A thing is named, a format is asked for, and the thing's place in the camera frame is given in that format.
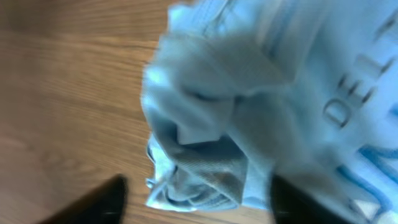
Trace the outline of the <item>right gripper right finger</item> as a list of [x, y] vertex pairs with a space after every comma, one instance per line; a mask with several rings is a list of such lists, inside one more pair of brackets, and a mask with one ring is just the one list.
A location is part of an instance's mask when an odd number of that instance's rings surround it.
[[348, 224], [278, 175], [270, 188], [271, 210], [276, 224]]

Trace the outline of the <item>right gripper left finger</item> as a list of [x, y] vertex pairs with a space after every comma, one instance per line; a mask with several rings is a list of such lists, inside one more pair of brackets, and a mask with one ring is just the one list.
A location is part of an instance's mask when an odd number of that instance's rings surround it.
[[121, 224], [127, 196], [127, 178], [118, 174], [39, 224]]

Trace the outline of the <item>light blue printed t-shirt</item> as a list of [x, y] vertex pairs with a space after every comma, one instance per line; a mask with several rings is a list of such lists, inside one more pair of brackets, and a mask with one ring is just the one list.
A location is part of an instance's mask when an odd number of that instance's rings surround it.
[[349, 223], [397, 222], [397, 2], [171, 5], [144, 68], [147, 206], [271, 210], [278, 175]]

